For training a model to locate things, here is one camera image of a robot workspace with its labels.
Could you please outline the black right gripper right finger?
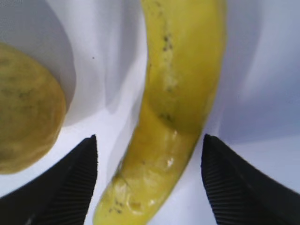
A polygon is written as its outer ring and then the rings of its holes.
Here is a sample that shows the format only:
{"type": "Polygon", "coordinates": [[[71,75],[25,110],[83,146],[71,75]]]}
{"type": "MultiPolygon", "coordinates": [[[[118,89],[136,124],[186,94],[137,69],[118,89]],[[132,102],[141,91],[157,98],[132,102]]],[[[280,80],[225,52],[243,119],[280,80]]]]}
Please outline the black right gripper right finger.
{"type": "Polygon", "coordinates": [[[201,176],[218,225],[298,225],[300,195],[240,157],[221,139],[203,139],[201,176]]]}

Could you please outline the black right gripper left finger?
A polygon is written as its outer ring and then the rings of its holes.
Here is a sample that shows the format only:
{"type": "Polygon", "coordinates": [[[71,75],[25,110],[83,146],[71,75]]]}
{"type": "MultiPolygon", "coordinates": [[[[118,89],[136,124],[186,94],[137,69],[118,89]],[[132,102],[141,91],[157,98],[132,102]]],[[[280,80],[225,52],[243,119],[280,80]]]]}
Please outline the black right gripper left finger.
{"type": "Polygon", "coordinates": [[[95,135],[49,170],[1,197],[2,225],[82,225],[98,175],[95,135]]]}

